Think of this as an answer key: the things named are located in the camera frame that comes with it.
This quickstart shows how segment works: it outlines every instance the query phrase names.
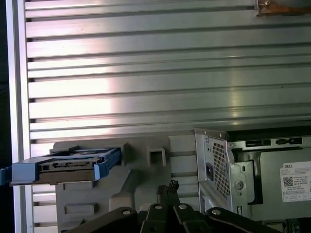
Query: perforated metal panel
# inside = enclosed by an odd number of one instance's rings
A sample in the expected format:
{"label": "perforated metal panel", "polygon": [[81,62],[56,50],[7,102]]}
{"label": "perforated metal panel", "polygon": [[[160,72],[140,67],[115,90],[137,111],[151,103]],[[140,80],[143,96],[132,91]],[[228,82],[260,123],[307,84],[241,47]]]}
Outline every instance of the perforated metal panel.
{"label": "perforated metal panel", "polygon": [[213,155],[215,164],[215,184],[217,191],[227,199],[230,195],[230,183],[228,179],[228,161],[224,146],[219,143],[213,143]]}

